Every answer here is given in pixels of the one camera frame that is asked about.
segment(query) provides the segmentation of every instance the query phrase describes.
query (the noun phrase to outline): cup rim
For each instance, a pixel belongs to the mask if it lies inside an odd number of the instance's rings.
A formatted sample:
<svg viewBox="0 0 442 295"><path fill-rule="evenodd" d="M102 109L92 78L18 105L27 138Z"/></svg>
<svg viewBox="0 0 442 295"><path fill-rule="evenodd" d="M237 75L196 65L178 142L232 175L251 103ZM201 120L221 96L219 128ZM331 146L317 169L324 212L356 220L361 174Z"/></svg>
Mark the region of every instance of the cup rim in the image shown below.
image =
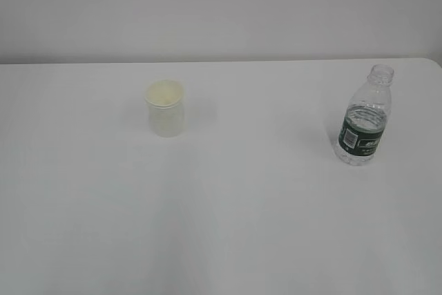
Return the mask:
<svg viewBox="0 0 442 295"><path fill-rule="evenodd" d="M158 104L155 102L151 101L151 97L149 97L149 93L152 91L152 89L154 89L156 86L162 85L162 84L167 84L172 86L173 89L175 89L175 93L176 93L176 98L168 104ZM160 81L156 81L153 82L147 89L146 92L144 94L144 100L154 106L154 107L158 107L158 108L170 108L170 107L174 107L176 104L178 104L179 102L181 102L182 98L184 96L184 88L182 86L181 83L179 83L178 81L173 81L171 79L162 79Z"/></svg>

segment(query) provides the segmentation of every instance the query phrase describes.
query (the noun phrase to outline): clear plastic bottle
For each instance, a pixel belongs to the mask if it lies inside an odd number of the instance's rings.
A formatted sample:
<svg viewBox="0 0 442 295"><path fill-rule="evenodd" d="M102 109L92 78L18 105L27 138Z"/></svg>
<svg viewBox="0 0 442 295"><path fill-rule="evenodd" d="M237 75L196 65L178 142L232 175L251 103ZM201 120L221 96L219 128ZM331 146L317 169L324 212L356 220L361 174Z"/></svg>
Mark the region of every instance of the clear plastic bottle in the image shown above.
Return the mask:
<svg viewBox="0 0 442 295"><path fill-rule="evenodd" d="M343 162L360 166L373 158L392 107L393 75L394 70L389 66L375 65L367 82L350 99L334 147Z"/></svg>

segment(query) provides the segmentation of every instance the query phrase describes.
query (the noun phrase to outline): bottle neck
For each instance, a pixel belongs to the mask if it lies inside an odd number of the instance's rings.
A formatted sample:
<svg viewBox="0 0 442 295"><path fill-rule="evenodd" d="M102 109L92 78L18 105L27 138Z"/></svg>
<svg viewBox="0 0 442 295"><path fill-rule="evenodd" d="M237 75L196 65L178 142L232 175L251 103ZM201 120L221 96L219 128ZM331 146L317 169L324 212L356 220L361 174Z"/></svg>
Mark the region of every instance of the bottle neck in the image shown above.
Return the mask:
<svg viewBox="0 0 442 295"><path fill-rule="evenodd" d="M392 85L393 76L393 68L386 65L375 65L368 75L367 80L370 84L387 88Z"/></svg>

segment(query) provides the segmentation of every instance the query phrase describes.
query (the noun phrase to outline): white wall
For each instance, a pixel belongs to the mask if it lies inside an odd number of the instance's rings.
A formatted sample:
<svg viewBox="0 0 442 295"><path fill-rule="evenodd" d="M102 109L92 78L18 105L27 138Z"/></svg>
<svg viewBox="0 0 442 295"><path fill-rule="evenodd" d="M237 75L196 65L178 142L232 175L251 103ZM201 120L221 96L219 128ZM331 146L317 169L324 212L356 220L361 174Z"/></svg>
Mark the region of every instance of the white wall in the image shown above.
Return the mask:
<svg viewBox="0 0 442 295"><path fill-rule="evenodd" d="M0 62L442 58L442 0L0 0Z"/></svg>

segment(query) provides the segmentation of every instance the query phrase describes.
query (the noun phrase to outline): water bottle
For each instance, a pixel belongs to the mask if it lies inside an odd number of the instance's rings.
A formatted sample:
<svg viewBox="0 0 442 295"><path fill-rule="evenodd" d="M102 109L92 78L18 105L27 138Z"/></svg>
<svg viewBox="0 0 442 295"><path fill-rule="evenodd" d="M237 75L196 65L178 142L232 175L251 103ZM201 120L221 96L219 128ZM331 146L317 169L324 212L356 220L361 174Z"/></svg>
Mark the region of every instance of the water bottle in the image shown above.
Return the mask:
<svg viewBox="0 0 442 295"><path fill-rule="evenodd" d="M393 75L394 70L389 66L375 65L367 82L350 99L334 147L343 162L360 166L373 158L392 107Z"/></svg>

